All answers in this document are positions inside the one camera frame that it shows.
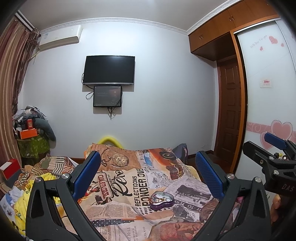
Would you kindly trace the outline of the wooden overhead cabinet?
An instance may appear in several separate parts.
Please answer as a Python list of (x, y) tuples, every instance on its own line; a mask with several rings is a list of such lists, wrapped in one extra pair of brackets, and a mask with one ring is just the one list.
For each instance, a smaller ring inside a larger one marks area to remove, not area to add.
[(235, 55), (230, 31), (272, 16), (277, 13), (268, 1), (239, 1), (189, 34), (190, 51), (211, 61)]

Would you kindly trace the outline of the yellow cartoon blanket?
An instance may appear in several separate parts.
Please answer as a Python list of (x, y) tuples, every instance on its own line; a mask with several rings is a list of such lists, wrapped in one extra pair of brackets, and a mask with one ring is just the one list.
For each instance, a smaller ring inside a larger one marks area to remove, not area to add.
[[(31, 194), (31, 189), (33, 187), (34, 181), (37, 177), (42, 177), (44, 181), (50, 181), (50, 180), (56, 180), (57, 177), (54, 176), (51, 173), (45, 173), (40, 176), (32, 175), (28, 180), (27, 184), (25, 185), (24, 193), (22, 196), (17, 200), (17, 202), (14, 204), (14, 211), (15, 211), (15, 224), (16, 229), (19, 231), (21, 235), (26, 235), (26, 215), (27, 215), (27, 207), (29, 203), (29, 198)], [(62, 206), (62, 203), (60, 201), (59, 197), (54, 197), (54, 201), (56, 204), (56, 207), (58, 209), (58, 213), (61, 218), (64, 216), (64, 208)]]

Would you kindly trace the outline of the green patterned bag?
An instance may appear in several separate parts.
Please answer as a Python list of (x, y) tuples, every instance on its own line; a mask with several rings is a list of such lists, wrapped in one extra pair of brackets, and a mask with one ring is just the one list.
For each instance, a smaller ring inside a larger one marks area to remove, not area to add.
[(17, 139), (21, 157), (37, 159), (39, 154), (47, 153), (50, 150), (49, 142), (44, 136), (36, 136), (27, 139)]

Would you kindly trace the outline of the striped patchwork pillow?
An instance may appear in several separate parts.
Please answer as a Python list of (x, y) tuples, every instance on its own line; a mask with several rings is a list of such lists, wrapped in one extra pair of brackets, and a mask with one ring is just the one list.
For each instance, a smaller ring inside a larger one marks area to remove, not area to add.
[(75, 165), (68, 157), (46, 156), (33, 166), (30, 175), (40, 176), (42, 174), (51, 173), (53, 176), (59, 178), (62, 174), (70, 174), (74, 169)]

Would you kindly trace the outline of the striped brown curtain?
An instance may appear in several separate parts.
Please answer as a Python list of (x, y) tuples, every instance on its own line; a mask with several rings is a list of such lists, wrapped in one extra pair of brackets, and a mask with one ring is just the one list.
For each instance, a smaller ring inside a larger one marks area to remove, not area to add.
[(1, 164), (21, 160), (13, 131), (13, 115), (30, 58), (40, 36), (38, 29), (29, 31), (12, 18), (1, 35)]

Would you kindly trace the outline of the dark grey pillow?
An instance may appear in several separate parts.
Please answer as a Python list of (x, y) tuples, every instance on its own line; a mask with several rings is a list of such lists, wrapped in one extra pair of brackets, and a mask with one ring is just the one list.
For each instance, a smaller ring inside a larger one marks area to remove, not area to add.
[(53, 142), (56, 141), (56, 136), (47, 120), (42, 118), (35, 118), (33, 120), (33, 123), (35, 128), (38, 128), (44, 131), (44, 134), (47, 136), (49, 140)]

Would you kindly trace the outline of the white wardrobe sliding door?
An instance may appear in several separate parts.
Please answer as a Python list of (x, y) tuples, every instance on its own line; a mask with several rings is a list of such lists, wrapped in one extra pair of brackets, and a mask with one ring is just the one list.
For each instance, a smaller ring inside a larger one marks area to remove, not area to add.
[(295, 141), (295, 35), (283, 20), (237, 33), (247, 83), (245, 141), (270, 153), (265, 133)]

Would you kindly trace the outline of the yellow pillow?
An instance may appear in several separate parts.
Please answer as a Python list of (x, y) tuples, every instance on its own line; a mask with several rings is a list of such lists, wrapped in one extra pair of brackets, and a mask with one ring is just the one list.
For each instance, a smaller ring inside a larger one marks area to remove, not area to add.
[(105, 145), (106, 143), (111, 143), (113, 146), (123, 149), (122, 144), (117, 139), (115, 139), (114, 137), (111, 137), (111, 136), (105, 136), (105, 137), (101, 138), (97, 144), (104, 144)]

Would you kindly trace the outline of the small black wall monitor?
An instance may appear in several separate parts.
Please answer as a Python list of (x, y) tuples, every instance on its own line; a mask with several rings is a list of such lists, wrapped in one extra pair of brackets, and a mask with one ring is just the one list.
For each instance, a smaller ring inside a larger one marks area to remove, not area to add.
[(93, 92), (94, 108), (121, 107), (122, 86), (120, 85), (97, 85)]

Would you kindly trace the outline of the large black wall television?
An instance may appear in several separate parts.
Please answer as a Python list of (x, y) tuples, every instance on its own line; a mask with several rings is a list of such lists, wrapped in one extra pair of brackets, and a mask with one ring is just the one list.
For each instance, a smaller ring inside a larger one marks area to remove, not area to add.
[(87, 56), (82, 83), (84, 85), (133, 85), (134, 75), (134, 56)]

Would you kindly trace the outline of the red white box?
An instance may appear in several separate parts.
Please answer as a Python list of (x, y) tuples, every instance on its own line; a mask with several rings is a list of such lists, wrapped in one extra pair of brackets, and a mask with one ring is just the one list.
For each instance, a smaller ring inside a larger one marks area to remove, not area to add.
[(6, 180), (21, 169), (17, 159), (10, 159), (1, 165), (0, 170)]

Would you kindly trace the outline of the white wall air conditioner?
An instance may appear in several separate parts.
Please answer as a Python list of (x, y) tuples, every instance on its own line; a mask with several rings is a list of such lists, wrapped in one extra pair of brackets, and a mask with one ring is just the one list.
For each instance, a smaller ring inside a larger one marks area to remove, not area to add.
[(48, 33), (44, 33), (41, 35), (39, 50), (45, 51), (65, 45), (77, 44), (80, 41), (81, 33), (81, 25), (60, 28)]

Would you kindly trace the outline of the orange box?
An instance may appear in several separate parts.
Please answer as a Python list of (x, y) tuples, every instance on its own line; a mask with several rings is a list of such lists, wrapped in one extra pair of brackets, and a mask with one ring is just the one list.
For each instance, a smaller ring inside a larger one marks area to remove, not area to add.
[(21, 140), (27, 139), (27, 138), (33, 138), (38, 136), (38, 132), (35, 128), (29, 129), (29, 130), (23, 130), (19, 132), (19, 136)]

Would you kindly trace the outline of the brown wooden door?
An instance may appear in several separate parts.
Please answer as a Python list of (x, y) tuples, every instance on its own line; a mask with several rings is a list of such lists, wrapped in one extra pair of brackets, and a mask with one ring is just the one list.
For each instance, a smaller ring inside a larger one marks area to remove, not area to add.
[(240, 114), (241, 86), (237, 58), (218, 62), (219, 115), (215, 144), (216, 155), (231, 163), (236, 150)]

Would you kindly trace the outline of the purple heart-shaped tin box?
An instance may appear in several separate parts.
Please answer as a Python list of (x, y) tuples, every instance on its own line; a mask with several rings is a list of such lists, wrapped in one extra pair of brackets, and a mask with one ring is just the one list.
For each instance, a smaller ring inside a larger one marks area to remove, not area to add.
[(174, 197), (163, 191), (156, 191), (149, 198), (149, 206), (153, 211), (159, 211), (163, 208), (170, 208), (174, 205)]

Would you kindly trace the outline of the newspaper print bed blanket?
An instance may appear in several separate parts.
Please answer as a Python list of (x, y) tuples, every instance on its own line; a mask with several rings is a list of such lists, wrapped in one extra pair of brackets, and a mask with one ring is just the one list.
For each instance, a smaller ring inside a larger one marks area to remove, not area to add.
[[(104, 240), (192, 240), (218, 205), (198, 173), (169, 148), (130, 151), (93, 144), (85, 160), (92, 151), (101, 164), (77, 202)], [(33, 166), (15, 182), (20, 197)], [(174, 205), (153, 211), (149, 198), (156, 191), (171, 194)], [(75, 232), (66, 212), (62, 221)]]

